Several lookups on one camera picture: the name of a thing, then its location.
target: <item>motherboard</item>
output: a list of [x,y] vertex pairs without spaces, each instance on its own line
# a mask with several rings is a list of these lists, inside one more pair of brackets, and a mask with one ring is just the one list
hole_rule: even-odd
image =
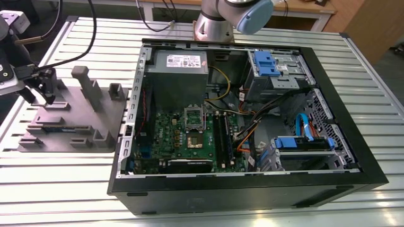
[[193,110],[157,113],[154,143],[141,147],[142,161],[135,162],[135,171],[161,174],[169,166],[194,165],[197,172],[207,172],[205,168],[213,173],[245,172],[246,159],[233,146],[238,131],[234,114]]

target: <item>motherboard chip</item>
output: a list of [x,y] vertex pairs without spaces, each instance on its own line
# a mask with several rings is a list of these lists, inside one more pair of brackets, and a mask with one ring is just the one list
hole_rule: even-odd
[[203,148],[203,134],[189,133],[187,134],[187,148]]

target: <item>power supply label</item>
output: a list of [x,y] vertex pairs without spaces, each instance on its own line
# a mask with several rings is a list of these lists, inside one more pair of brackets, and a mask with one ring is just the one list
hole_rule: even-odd
[[170,55],[167,57],[167,67],[201,68],[202,57],[199,55]]

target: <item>wire bundle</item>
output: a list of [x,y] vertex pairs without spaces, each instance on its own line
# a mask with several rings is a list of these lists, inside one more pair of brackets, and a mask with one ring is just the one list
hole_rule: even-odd
[[167,9],[170,11],[171,17],[173,17],[173,21],[169,23],[169,25],[165,28],[162,28],[162,29],[154,29],[147,24],[147,22],[146,22],[146,20],[143,18],[143,15],[142,15],[142,12],[141,12],[139,0],[137,0],[137,6],[138,6],[138,12],[139,12],[141,19],[142,19],[145,25],[147,26],[147,28],[150,30],[153,30],[154,32],[163,32],[163,31],[166,31],[178,22],[178,20],[179,20],[178,9],[177,9],[175,3],[173,2],[173,0],[170,0],[170,1],[171,1],[171,5],[173,5],[173,8],[174,8],[175,14],[173,13],[171,8],[169,7],[169,4],[167,4],[166,0],[163,0],[165,5],[166,5],[166,7],[167,7]]
[[[242,130],[238,134],[238,137],[242,136],[246,132],[249,132],[247,136],[243,138],[239,146],[238,146],[238,151],[243,151],[243,152],[249,152],[250,151],[250,156],[254,158],[254,160],[257,160],[257,148],[255,148],[255,135],[254,132],[258,129],[262,117],[265,114],[267,114],[273,109],[275,109],[290,97],[293,97],[297,94],[302,94],[302,93],[307,93],[311,91],[313,88],[303,88],[299,90],[294,90],[294,91],[289,91],[286,92],[282,96],[279,96],[277,99],[274,99],[273,101],[270,101],[267,104],[265,104],[265,106],[261,108],[261,110],[257,112],[257,114],[254,115],[250,125],[246,127],[245,130]],[[242,146],[245,144],[245,142],[249,140],[250,143],[250,150],[243,149]],[[249,171],[255,171],[257,170],[257,166],[254,166],[250,163],[250,167],[249,167]]]

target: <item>floor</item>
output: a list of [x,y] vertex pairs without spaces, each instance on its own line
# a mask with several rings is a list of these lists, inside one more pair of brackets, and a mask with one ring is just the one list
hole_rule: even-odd
[[[57,11],[53,9],[49,2],[35,1],[34,2],[38,14],[41,15],[41,23],[31,26],[27,30],[27,35],[30,37],[42,35],[47,32],[49,28],[53,26],[53,23],[57,18]],[[137,7],[127,6],[110,6],[110,5],[95,5],[95,10],[98,17],[103,18],[115,18],[115,19],[141,19],[139,12]],[[171,21],[169,16],[170,12],[163,9],[155,10],[155,20],[158,21]],[[63,20],[69,15],[78,15],[82,17],[91,17],[91,11],[87,4],[82,3],[65,3],[63,9]],[[191,23],[198,19],[199,12],[195,10],[183,10],[179,9],[179,18],[181,22]],[[58,32],[42,43],[33,44],[29,46],[29,50],[33,56],[33,60],[39,63],[49,47],[54,41]],[[394,54],[394,51],[389,51],[383,56],[383,59],[375,65],[375,70],[382,76],[385,82],[390,86],[393,92],[398,96],[401,102],[404,104],[404,57]],[[17,95],[0,96],[0,123],[13,107],[13,102],[17,99]]]

